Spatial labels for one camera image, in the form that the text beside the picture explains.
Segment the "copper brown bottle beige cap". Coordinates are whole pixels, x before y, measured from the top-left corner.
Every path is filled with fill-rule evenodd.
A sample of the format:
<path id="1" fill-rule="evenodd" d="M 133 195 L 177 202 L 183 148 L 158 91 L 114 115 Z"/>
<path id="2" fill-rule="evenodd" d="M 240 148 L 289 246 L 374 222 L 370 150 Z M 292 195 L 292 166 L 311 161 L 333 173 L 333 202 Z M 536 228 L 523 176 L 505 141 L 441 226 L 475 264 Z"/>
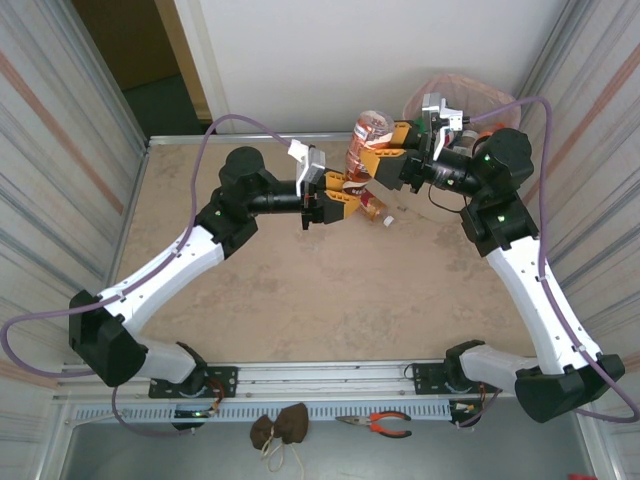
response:
<path id="1" fill-rule="evenodd" d="M 362 195 L 371 180 L 371 175 L 362 163 L 360 155 L 365 150 L 386 148 L 390 144 L 394 129 L 394 120 L 384 112 L 367 110 L 359 115 L 345 157 L 345 193 Z"/>

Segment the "pink beige plastic bin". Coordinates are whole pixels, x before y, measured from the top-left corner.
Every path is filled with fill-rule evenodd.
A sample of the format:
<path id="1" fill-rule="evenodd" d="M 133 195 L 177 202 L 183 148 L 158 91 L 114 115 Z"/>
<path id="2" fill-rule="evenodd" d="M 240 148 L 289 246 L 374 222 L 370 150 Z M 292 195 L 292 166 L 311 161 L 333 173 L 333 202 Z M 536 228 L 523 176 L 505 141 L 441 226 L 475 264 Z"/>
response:
<path id="1" fill-rule="evenodd" d="M 446 99 L 450 108 L 462 110 L 469 117 L 479 116 L 514 101 L 510 94 L 477 80 L 458 74 L 442 74 L 429 80 L 406 102 L 402 112 L 404 120 L 411 120 L 416 123 L 422 120 L 422 101 L 424 95 L 428 93 L 440 93 Z M 467 124 L 462 131 L 474 130 L 479 134 L 488 126 L 497 122 L 504 123 L 506 127 L 517 129 L 520 120 L 521 109 L 514 107 L 487 120 Z M 447 149 L 450 149 L 451 142 L 460 132 L 448 135 L 445 143 Z M 476 141 L 473 152 L 479 146 L 479 142 L 484 139 Z M 416 194 L 405 187 L 397 192 L 395 197 L 401 210 L 411 212 L 436 223 L 453 223 L 457 221 L 459 217 L 456 212 L 465 205 L 465 199 L 462 196 L 427 185 L 423 186 Z"/>

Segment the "amber juice bottle red label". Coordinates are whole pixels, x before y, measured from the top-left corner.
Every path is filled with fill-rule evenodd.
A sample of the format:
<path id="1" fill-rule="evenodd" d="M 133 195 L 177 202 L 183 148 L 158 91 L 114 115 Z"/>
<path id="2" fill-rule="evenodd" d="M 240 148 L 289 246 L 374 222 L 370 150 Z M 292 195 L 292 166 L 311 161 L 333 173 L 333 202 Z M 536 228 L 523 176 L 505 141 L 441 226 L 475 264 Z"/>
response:
<path id="1" fill-rule="evenodd" d="M 360 196 L 359 211 L 372 222 L 385 227 L 389 227 L 395 220 L 388 206 L 369 190 L 365 190 Z"/>

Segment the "brown wooden door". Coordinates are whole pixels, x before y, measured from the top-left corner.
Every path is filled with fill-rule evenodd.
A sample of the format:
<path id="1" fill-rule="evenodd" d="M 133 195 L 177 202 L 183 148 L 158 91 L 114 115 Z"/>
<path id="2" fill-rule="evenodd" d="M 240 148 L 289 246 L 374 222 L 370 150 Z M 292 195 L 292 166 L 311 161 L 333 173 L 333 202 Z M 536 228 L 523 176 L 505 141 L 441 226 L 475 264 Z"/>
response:
<path id="1" fill-rule="evenodd" d="M 154 0 L 71 0 L 119 88 L 179 74 Z"/>

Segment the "large brown cloth bag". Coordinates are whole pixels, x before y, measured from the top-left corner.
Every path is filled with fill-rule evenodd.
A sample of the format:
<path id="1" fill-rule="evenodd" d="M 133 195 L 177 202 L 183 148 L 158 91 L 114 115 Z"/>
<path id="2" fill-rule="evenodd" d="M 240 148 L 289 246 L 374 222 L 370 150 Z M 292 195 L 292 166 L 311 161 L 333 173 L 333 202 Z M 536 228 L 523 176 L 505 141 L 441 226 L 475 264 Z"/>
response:
<path id="1" fill-rule="evenodd" d="M 284 444 L 302 443 L 309 429 L 309 413 L 304 403 L 281 410 L 274 423 L 274 436 Z"/>

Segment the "small brown cloth bag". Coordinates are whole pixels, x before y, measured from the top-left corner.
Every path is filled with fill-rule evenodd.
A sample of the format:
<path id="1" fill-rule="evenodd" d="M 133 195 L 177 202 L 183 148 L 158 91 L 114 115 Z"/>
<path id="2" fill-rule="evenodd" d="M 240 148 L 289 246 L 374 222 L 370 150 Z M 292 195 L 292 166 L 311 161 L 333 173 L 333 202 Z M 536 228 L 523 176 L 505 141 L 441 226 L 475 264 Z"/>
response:
<path id="1" fill-rule="evenodd" d="M 262 415 L 253 423 L 249 436 L 253 448 L 262 450 L 277 437 L 275 423 L 267 415 Z"/>

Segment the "black controller board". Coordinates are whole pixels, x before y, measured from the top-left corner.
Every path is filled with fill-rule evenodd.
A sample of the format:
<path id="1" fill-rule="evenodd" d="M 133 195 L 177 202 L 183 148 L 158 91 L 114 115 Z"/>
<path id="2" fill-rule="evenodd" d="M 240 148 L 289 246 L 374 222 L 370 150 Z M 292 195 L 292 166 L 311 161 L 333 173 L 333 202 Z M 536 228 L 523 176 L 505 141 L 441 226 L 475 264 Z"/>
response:
<path id="1" fill-rule="evenodd" d="M 451 420 L 450 422 L 457 428 L 472 428 L 481 418 L 481 412 L 483 410 L 483 403 L 476 400 L 450 400 L 449 409 Z"/>
<path id="2" fill-rule="evenodd" d="M 211 406 L 204 410 L 176 409 L 171 425 L 176 431 L 191 431 L 203 426 L 218 414 L 218 408 Z"/>

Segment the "tan door frame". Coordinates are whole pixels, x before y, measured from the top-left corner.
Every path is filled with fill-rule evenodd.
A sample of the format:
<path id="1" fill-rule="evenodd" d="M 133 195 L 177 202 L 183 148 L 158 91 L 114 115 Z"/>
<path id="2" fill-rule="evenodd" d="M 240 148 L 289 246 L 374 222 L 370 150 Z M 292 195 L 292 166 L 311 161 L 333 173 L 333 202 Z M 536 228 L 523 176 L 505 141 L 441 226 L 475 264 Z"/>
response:
<path id="1" fill-rule="evenodd" d="M 154 3 L 167 34 L 189 98 L 194 107 L 195 114 L 201 123 L 211 122 L 213 117 L 208 108 L 204 90 L 175 5 L 175 0 L 154 0 Z"/>

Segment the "aluminium side rail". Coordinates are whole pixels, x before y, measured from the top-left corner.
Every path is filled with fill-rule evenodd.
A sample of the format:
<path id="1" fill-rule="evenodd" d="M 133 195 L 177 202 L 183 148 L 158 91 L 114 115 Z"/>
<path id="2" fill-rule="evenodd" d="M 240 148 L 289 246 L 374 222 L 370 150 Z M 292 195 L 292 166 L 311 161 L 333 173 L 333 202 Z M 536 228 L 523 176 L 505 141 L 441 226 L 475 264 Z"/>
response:
<path id="1" fill-rule="evenodd" d="M 133 187 L 132 187 L 132 191 L 131 191 L 131 195 L 129 197 L 129 201 L 128 204 L 126 205 L 126 209 L 124 212 L 124 217 L 123 217 L 123 224 L 122 224 L 122 228 L 120 230 L 120 234 L 118 237 L 118 241 L 114 250 L 114 254 L 112 257 L 112 262 L 110 264 L 110 268 L 109 268 L 109 272 L 108 275 L 106 277 L 106 279 L 103 282 L 103 285 L 105 287 L 108 287 L 112 284 L 115 283 L 115 281 L 117 280 L 117 275 L 119 272 L 119 268 L 121 265 L 121 261 L 122 261 L 122 256 L 124 253 L 124 249 L 126 246 L 126 241 L 129 235 L 129 231 L 130 231 L 130 227 L 133 221 L 133 216 L 135 213 L 135 208 L 139 199 L 139 195 L 140 195 L 140 191 L 142 188 L 142 183 L 144 180 L 144 176 L 146 173 L 146 169 L 148 166 L 148 162 L 149 162 L 149 156 L 150 156 L 150 144 L 147 143 L 145 145 L 145 150 L 144 153 L 141 157 L 141 161 L 139 164 L 139 168 L 136 172 L 136 176 L 134 178 L 134 182 L 133 182 Z"/>

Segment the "long aluminium mounting rail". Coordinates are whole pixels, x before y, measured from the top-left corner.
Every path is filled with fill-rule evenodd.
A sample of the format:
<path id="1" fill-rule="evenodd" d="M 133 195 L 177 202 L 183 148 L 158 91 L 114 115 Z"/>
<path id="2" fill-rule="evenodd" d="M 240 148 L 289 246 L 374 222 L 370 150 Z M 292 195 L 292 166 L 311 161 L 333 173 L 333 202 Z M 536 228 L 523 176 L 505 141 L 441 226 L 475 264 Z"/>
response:
<path id="1" fill-rule="evenodd" d="M 404 361 L 239 363 L 210 366 L 239 368 L 235 401 L 321 401 L 397 399 L 415 396 Z M 54 392 L 58 403 L 105 403 L 112 395 L 124 402 L 174 402 L 204 404 L 214 399 L 152 399 L 150 381 L 135 377 L 117 391 L 96 376 L 62 379 Z"/>

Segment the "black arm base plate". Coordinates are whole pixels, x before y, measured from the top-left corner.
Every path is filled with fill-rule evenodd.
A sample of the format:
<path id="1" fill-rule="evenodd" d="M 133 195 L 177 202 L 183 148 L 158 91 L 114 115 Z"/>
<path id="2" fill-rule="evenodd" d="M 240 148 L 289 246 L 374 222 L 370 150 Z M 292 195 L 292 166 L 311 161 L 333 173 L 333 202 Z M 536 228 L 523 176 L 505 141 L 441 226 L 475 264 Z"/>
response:
<path id="1" fill-rule="evenodd" d="M 414 362 L 409 370 L 408 379 L 413 382 L 416 395 L 479 395 L 482 391 L 497 391 L 490 384 L 470 380 L 459 366 L 444 359 Z"/>
<path id="2" fill-rule="evenodd" d="M 179 384 L 152 379 L 148 396 L 152 399 L 216 399 L 234 398 L 239 368 L 235 366 L 206 366 L 197 368 Z"/>

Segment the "orange-handled pliers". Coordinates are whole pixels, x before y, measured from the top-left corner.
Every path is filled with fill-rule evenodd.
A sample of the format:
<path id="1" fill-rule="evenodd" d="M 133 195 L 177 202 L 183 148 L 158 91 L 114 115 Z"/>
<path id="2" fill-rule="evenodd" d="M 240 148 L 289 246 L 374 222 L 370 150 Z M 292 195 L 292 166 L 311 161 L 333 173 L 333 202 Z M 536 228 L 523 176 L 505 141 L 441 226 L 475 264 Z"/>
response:
<path id="1" fill-rule="evenodd" d="M 371 432 L 377 433 L 381 436 L 391 439 L 404 439 L 412 435 L 410 430 L 394 431 L 385 428 L 379 424 L 380 420 L 394 419 L 410 421 L 411 417 L 405 413 L 399 411 L 383 411 L 377 413 L 371 413 L 369 415 L 346 415 L 337 416 L 336 420 L 342 423 L 346 423 L 354 426 L 365 426 Z"/>

